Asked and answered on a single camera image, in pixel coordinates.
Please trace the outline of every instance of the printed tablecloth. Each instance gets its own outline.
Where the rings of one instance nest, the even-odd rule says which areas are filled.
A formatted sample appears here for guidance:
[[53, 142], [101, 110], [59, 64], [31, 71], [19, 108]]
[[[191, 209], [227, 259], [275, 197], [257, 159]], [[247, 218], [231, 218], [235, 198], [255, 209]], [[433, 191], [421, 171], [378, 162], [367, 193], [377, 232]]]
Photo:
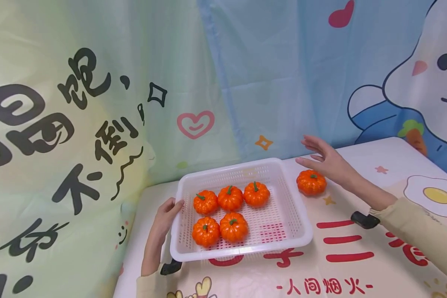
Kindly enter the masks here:
[[[447, 174], [405, 141], [389, 138], [339, 150], [371, 182], [405, 196], [447, 225]], [[293, 176], [303, 170], [285, 160]], [[150, 187], [152, 206], [140, 204], [114, 298], [135, 297], [154, 211], [175, 194], [177, 182]], [[437, 297], [447, 298], [447, 277], [421, 251], [382, 226], [364, 230], [349, 217], [369, 206], [333, 182], [319, 198], [302, 196], [314, 229], [302, 248], [183, 264], [169, 278], [167, 298], [207, 297]], [[169, 241], [164, 261], [170, 260]]]

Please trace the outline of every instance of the toy pumpkin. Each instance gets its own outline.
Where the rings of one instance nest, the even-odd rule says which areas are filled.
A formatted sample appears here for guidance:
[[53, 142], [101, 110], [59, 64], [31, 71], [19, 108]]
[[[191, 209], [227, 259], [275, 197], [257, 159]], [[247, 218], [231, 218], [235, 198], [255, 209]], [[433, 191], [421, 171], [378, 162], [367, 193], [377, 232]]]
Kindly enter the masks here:
[[242, 207], [243, 194], [240, 189], [230, 185], [221, 189], [217, 201], [223, 210], [233, 212]]
[[220, 221], [220, 234], [231, 243], [243, 241], [248, 235], [248, 223], [240, 213], [227, 213]]
[[203, 190], [196, 194], [193, 204], [195, 211], [203, 215], [214, 213], [219, 208], [217, 196], [210, 190]]
[[192, 229], [192, 238], [195, 243], [208, 248], [220, 239], [219, 224], [211, 217], [199, 219]]
[[304, 195], [319, 195], [326, 189], [326, 178], [314, 170], [305, 170], [298, 175], [296, 185]]
[[260, 182], [249, 183], [243, 192], [243, 199], [252, 207], [264, 206], [270, 198], [267, 186]]

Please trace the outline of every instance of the egg yolk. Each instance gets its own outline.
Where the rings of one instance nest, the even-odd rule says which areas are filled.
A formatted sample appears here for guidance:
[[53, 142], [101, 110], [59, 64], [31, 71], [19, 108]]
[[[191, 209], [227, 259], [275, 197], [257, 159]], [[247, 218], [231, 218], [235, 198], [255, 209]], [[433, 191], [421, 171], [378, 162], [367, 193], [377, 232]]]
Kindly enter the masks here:
[[447, 192], [439, 188], [424, 188], [424, 195], [431, 201], [439, 204], [447, 204]]

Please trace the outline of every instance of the fabric backdrop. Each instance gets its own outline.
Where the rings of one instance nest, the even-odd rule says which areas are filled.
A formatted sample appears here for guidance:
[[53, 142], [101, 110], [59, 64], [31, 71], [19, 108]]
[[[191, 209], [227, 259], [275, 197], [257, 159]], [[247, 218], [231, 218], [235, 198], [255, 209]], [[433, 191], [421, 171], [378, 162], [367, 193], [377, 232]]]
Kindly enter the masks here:
[[112, 296], [143, 188], [302, 134], [447, 172], [447, 0], [0, 1], [0, 297]]

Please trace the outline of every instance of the person's right hand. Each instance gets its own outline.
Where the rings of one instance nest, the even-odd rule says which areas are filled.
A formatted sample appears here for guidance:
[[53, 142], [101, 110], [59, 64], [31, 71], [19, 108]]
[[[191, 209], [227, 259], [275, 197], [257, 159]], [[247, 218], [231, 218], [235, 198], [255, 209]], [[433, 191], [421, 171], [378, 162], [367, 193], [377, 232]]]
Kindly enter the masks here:
[[320, 172], [323, 176], [341, 185], [348, 191], [351, 191], [355, 181], [363, 179], [361, 175], [327, 142], [322, 139], [304, 135], [301, 144], [308, 150], [314, 151], [321, 156], [311, 154], [311, 159], [298, 157], [296, 162], [302, 166]]

